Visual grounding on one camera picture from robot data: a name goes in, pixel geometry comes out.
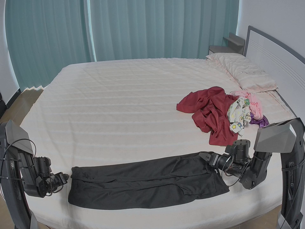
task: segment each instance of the red cloth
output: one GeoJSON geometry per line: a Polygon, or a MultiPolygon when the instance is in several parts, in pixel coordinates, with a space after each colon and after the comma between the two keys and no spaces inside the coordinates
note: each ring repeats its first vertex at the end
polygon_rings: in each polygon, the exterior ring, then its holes
{"type": "Polygon", "coordinates": [[[227,95],[219,86],[206,90],[191,92],[177,104],[177,110],[184,113],[194,113],[192,118],[203,132],[211,131],[209,144],[232,145],[238,138],[230,130],[227,111],[238,98],[227,95]]]}

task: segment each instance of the purple satin cloth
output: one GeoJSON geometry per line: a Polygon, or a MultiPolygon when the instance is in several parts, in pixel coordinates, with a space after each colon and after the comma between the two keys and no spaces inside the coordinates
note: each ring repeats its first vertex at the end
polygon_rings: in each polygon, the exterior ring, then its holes
{"type": "Polygon", "coordinates": [[[269,121],[266,116],[263,116],[263,118],[261,120],[253,119],[254,115],[251,112],[250,112],[250,116],[251,116],[251,121],[249,122],[250,124],[257,124],[260,126],[260,128],[263,126],[269,125],[269,121]]]}

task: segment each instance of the tiled floor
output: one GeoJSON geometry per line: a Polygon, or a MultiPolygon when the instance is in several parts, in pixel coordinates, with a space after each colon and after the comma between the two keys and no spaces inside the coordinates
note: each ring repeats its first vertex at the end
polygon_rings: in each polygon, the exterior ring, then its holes
{"type": "MultiPolygon", "coordinates": [[[[36,102],[37,98],[42,93],[41,90],[26,90],[24,91],[8,109],[0,122],[8,121],[12,119],[16,124],[20,125],[26,114],[31,109],[32,105],[36,102]]],[[[259,216],[257,218],[248,220],[237,226],[230,227],[228,229],[274,229],[276,227],[278,212],[281,207],[278,206],[272,211],[259,216]]],[[[45,225],[39,224],[40,229],[48,229],[45,225]]],[[[0,196],[0,229],[13,229],[14,224],[12,222],[10,213],[6,207],[5,201],[0,196]]]]}

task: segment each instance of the pillow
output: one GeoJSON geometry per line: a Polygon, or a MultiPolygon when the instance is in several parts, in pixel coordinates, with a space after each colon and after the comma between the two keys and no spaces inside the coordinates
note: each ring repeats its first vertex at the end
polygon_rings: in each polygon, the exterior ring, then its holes
{"type": "Polygon", "coordinates": [[[220,65],[243,90],[258,93],[277,89],[275,80],[241,54],[218,52],[207,58],[220,65]]]}

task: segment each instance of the curtain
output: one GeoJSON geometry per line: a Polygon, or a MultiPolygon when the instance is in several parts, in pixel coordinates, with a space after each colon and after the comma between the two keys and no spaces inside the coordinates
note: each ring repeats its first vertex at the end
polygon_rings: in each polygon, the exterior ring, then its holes
{"type": "Polygon", "coordinates": [[[72,63],[205,58],[236,33],[239,0],[6,0],[6,36],[21,90],[72,63]]]}

